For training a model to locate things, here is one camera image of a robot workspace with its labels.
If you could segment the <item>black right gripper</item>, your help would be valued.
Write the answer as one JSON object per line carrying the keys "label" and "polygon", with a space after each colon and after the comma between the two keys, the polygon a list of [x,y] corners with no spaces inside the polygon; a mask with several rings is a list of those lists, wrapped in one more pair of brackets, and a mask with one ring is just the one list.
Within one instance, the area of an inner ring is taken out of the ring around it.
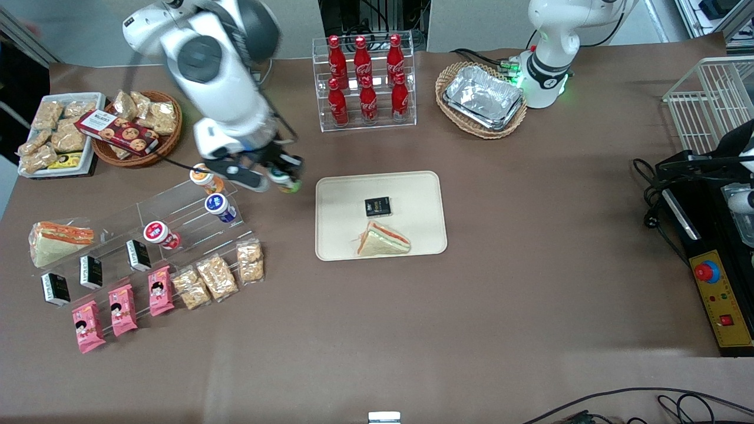
{"label": "black right gripper", "polygon": [[250,143],[240,142],[239,150],[234,154],[237,161],[233,167],[234,173],[248,171],[256,165],[261,165],[273,182],[282,182],[282,172],[291,179],[300,179],[304,159],[298,155],[286,154],[283,149],[286,142],[287,140],[272,140],[264,147],[253,147]]}

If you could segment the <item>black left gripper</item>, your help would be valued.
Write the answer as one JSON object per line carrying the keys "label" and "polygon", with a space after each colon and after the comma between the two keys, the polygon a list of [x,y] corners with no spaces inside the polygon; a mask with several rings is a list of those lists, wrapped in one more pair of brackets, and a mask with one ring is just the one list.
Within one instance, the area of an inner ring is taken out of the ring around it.
{"label": "black left gripper", "polygon": [[[710,177],[720,179],[743,179],[744,166],[740,155],[701,155],[700,157],[670,157],[657,164],[660,181],[676,181]],[[700,163],[700,171],[695,167]]]}

